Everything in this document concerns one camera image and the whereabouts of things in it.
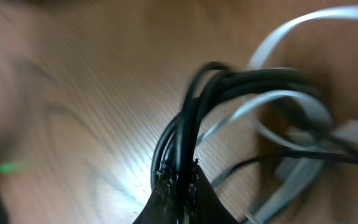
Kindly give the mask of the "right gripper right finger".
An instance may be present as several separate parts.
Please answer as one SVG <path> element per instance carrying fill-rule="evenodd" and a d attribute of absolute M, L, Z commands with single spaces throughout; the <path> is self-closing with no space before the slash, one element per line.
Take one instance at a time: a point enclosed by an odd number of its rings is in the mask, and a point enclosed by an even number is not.
<path fill-rule="evenodd" d="M 221 203 L 197 159 L 192 162 L 189 174 L 189 224 L 238 224 Z"/>

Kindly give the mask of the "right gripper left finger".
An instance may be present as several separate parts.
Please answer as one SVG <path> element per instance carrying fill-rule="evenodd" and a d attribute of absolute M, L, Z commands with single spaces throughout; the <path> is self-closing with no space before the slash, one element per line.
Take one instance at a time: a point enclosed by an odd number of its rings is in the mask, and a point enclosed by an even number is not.
<path fill-rule="evenodd" d="M 182 223 L 182 204 L 177 194 L 177 175 L 163 166 L 158 181 L 139 216 L 133 224 Z"/>

